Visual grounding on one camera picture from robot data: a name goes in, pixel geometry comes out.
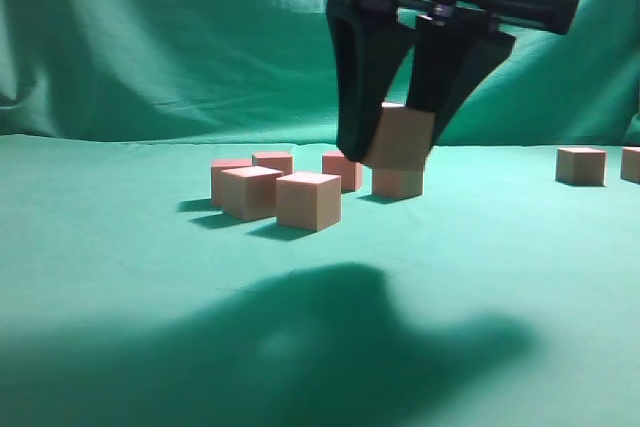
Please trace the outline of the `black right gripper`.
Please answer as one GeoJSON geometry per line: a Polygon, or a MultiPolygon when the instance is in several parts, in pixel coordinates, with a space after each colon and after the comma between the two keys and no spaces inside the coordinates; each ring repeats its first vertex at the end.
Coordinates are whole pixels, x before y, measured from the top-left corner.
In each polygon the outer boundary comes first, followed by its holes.
{"type": "MultiPolygon", "coordinates": [[[[432,0],[463,2],[525,25],[566,34],[579,0],[432,0]]],[[[336,64],[338,89],[337,147],[351,161],[362,162],[373,143],[382,103],[415,31],[398,21],[392,1],[368,8],[364,0],[328,0],[326,17],[336,64]]],[[[516,38],[479,17],[444,23],[416,19],[412,72],[406,106],[434,117],[429,146],[476,88],[511,55],[516,38]]]]}

